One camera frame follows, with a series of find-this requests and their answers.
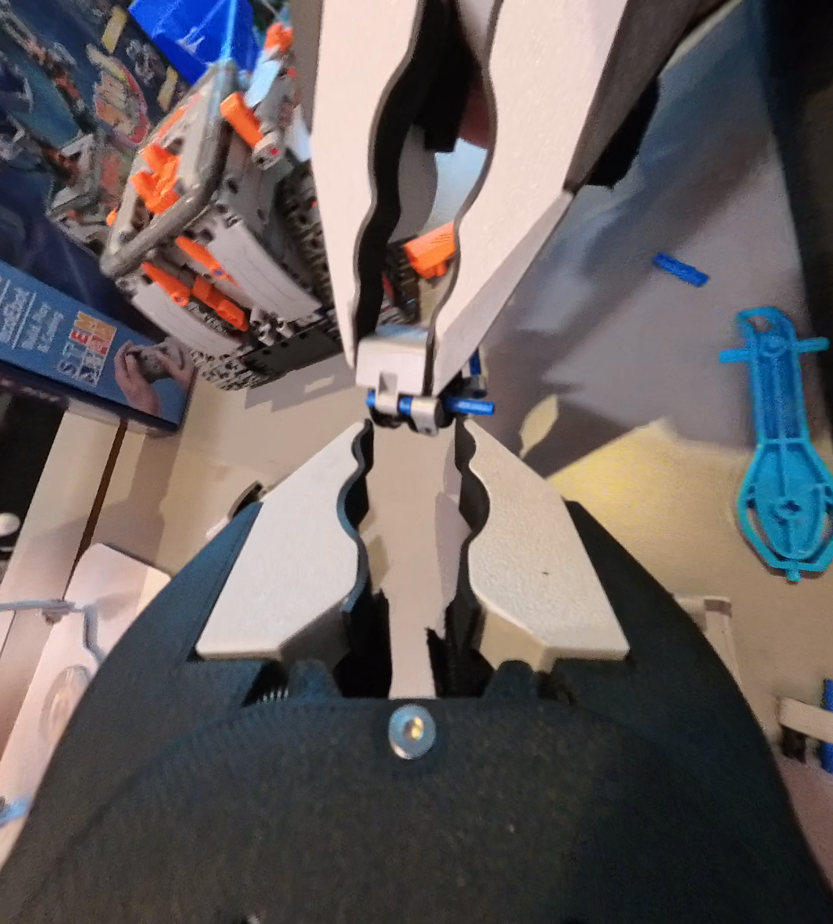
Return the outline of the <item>blue plastic storage bin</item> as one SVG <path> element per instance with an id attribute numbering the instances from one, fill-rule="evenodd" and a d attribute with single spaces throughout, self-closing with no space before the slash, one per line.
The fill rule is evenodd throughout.
<path id="1" fill-rule="evenodd" d="M 249 1 L 133 1 L 128 11 L 190 85 L 220 61 L 250 73 L 260 55 Z"/>

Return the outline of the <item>grey curved panel piece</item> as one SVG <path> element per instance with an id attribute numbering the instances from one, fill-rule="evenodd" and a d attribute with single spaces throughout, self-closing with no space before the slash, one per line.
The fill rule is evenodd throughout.
<path id="1" fill-rule="evenodd" d="M 698 626 L 705 639 L 728 668 L 735 683 L 742 686 L 732 624 L 731 601 L 723 596 L 675 594 L 674 600 Z"/>

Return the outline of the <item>small black grey brick assembly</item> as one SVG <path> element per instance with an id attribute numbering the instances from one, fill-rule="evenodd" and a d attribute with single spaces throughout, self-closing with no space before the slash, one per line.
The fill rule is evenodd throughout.
<path id="1" fill-rule="evenodd" d="M 438 394 L 425 383 L 429 354 L 428 332 L 416 326 L 386 325 L 360 342 L 355 383 L 376 425 L 434 436 L 459 418 L 495 414 L 479 350 Z"/>

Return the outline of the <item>blue plastic separator tool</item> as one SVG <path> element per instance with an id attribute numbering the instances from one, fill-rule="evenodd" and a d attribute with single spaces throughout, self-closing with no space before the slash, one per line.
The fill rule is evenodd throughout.
<path id="1" fill-rule="evenodd" d="M 833 563 L 833 473 L 812 440 L 802 363 L 829 342 L 800 337 L 775 307 L 740 311 L 735 322 L 743 344 L 719 360 L 746 365 L 756 437 L 736 516 L 763 563 L 798 584 Z"/>

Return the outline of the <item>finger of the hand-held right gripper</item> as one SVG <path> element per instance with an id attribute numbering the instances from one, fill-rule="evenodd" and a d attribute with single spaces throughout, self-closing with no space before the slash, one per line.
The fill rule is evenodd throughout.
<path id="1" fill-rule="evenodd" d="M 343 352 L 376 330 L 399 162 L 433 69 L 433 3 L 321 4 L 312 155 Z"/>
<path id="2" fill-rule="evenodd" d="M 467 362 L 565 214 L 564 189 L 630 2 L 457 2 L 490 120 L 484 171 L 459 212 L 436 311 L 436 379 Z"/>

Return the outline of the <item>small grey blue pin connector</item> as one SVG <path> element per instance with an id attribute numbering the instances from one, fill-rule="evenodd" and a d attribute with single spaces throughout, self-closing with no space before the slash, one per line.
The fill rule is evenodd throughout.
<path id="1" fill-rule="evenodd" d="M 781 755 L 804 764 L 813 748 L 822 771 L 833 776 L 833 679 L 824 680 L 817 705 L 779 697 L 777 719 Z"/>

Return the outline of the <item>orange slotted panel piece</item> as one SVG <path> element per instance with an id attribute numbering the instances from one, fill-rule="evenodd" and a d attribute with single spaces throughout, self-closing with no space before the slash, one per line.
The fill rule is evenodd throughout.
<path id="1" fill-rule="evenodd" d="M 419 277 L 430 281 L 444 276 L 457 252 L 455 223 L 445 225 L 411 238 L 402 244 L 410 268 Z"/>

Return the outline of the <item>white desk stand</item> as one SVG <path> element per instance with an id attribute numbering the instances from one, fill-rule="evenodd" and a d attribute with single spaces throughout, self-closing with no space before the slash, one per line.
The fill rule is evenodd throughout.
<path id="1" fill-rule="evenodd" d="M 109 545 L 91 545 L 65 590 L 74 608 L 33 617 L 49 630 L 0 757 L 0 870 L 26 822 L 66 726 L 105 657 L 170 581 Z"/>

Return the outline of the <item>grey orange tracked toy robot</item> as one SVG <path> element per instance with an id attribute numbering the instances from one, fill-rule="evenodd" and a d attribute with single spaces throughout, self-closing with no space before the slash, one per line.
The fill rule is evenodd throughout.
<path id="1" fill-rule="evenodd" d="M 140 144 L 100 268 L 223 390 L 340 355 L 293 36 L 213 64 Z"/>

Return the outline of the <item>blue plastic pin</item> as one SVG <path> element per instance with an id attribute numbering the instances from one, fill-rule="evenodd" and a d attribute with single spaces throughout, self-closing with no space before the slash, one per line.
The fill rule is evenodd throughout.
<path id="1" fill-rule="evenodd" d="M 657 270 L 693 287 L 703 287 L 709 281 L 707 273 L 664 252 L 656 253 L 652 263 Z"/>

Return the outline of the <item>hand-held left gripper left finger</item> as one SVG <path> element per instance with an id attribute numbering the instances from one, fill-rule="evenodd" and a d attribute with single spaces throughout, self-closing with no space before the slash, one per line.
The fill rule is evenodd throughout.
<path id="1" fill-rule="evenodd" d="M 355 423 L 267 493 L 196 642 L 205 660 L 337 665 L 376 626 L 366 475 L 374 426 Z"/>

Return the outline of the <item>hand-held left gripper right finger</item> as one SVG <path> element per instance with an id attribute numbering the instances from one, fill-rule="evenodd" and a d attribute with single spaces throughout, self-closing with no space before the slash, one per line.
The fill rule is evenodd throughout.
<path id="1" fill-rule="evenodd" d="M 479 426 L 459 426 L 461 548 L 451 634 L 498 668 L 622 661 L 621 624 L 564 499 Z"/>

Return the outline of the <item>blue robot kit box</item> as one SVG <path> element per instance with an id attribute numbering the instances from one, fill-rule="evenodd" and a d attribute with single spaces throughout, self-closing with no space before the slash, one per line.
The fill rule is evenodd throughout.
<path id="1" fill-rule="evenodd" d="M 129 5 L 0 2 L 0 360 L 173 433 L 191 358 L 99 269 L 134 155 L 189 88 Z"/>

